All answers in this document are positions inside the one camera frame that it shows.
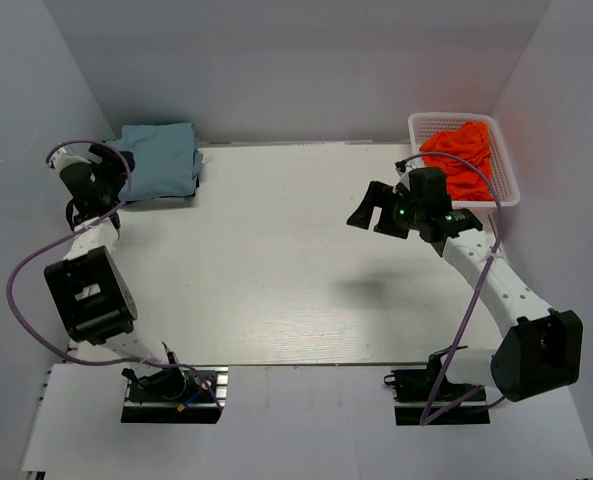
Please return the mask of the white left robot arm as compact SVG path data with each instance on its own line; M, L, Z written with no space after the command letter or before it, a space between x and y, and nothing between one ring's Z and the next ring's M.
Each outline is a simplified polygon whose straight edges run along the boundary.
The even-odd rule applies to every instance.
M153 387L175 399L187 387L187 374L174 365L168 346L156 354L138 336L136 302L113 258L120 239L120 192L135 168L133 155L94 143L95 160L62 146L48 166L55 170L71 199L66 220L72 244L62 260L45 267L44 277L69 337L103 347L121 358L134 358L135 378L153 375Z

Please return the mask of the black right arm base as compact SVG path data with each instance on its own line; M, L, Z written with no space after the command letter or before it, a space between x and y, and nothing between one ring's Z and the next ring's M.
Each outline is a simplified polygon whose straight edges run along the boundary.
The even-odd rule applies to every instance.
M392 369L383 378L383 383L393 392L396 425L419 426L422 412L440 371L440 361L428 364L414 364ZM434 414L440 408L474 390L470 384L453 384L444 379L434 403L428 413ZM458 406L443 413L430 426L488 425L487 397L483 389L475 392Z

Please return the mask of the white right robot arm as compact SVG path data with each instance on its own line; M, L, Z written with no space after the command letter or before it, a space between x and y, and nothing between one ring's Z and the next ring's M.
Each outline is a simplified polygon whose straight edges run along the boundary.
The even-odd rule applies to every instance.
M370 182L347 225L405 239L410 231L430 244L474 291L502 336L492 350L460 341L430 355L412 387L425 399L453 401L477 387L492 387L512 402L576 383L583 324L534 293L499 255L477 216L453 206L445 174L414 169L395 185Z

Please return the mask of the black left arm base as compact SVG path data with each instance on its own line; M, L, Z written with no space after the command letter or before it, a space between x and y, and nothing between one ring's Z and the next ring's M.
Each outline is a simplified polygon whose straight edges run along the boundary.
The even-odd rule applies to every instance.
M137 377L124 368L127 380L121 422L123 424L214 425L225 406L228 383L226 367L163 369Z

